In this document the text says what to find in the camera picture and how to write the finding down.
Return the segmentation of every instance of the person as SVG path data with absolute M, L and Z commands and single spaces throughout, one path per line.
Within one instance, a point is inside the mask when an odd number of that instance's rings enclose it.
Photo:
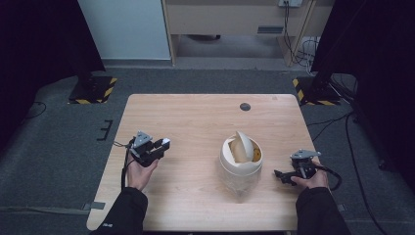
M 317 170 L 310 179 L 292 176 L 291 180 L 302 190 L 296 202 L 298 235 L 350 234 L 329 190 L 326 171 Z
M 128 157 L 128 187 L 122 189 L 104 221 L 91 235 L 140 235 L 148 200 L 141 192 L 158 166 L 159 160 L 142 167 Z M 327 173 L 317 170 L 310 179 L 291 178 L 302 190 L 296 203 L 298 235 L 349 235 L 346 223 L 339 213 L 328 189 Z
M 127 187 L 123 188 L 104 221 L 90 235 L 139 235 L 143 233 L 143 220 L 148 200 L 142 190 L 149 183 L 159 160 L 142 167 L 128 156 Z

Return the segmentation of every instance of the table top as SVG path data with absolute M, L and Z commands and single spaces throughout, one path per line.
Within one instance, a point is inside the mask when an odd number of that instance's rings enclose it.
M 248 103 L 249 111 L 240 105 Z M 289 231 L 297 229 L 296 187 L 273 173 L 293 171 L 290 155 L 314 150 L 298 101 L 275 94 L 136 94 L 125 107 L 115 141 L 127 144 L 138 130 L 169 138 L 149 184 L 147 231 Z M 253 190 L 238 198 L 217 175 L 223 142 L 239 130 L 258 143 L 263 165 Z M 120 192 L 125 149 L 113 146 L 87 227 L 96 229 Z

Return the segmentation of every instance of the black sleeve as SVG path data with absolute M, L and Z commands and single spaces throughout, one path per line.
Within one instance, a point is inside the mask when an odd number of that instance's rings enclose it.
M 124 188 L 104 221 L 90 235 L 142 234 L 147 205 L 147 197 L 142 192 L 135 188 Z
M 298 235 L 349 235 L 332 194 L 327 188 L 304 189 L 296 203 Z

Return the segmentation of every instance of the white wall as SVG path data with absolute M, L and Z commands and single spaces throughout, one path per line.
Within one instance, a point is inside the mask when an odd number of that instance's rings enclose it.
M 170 60 L 161 0 L 78 0 L 102 59 Z

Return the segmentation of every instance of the gray floor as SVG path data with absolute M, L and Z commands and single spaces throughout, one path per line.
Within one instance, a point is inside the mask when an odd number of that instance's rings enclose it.
M 75 77 L 42 88 L 37 101 L 46 104 L 39 117 L 27 119 L 0 158 L 0 207 L 82 208 L 94 200 L 126 100 L 133 93 L 290 93 L 292 79 L 304 68 L 284 65 L 272 38 L 226 37 L 219 41 L 184 38 L 174 67 L 134 65 L 108 68 L 118 78 L 108 103 L 68 105 Z M 351 76 L 342 79 L 348 85 Z M 33 105 L 29 116 L 43 110 Z M 302 106 L 306 123 L 342 117 L 351 107 Z M 114 121 L 107 141 L 105 119 Z M 415 234 L 415 199 L 401 176 L 377 168 L 379 161 L 365 132 L 349 121 L 349 132 L 364 192 L 373 214 L 388 234 Z M 325 125 L 311 125 L 316 137 Z M 343 118 L 314 141 L 320 161 L 339 173 L 343 185 L 333 196 L 346 206 L 342 214 L 352 234 L 381 234 L 365 208 L 346 140 Z M 87 215 L 0 212 L 0 234 L 87 234 Z

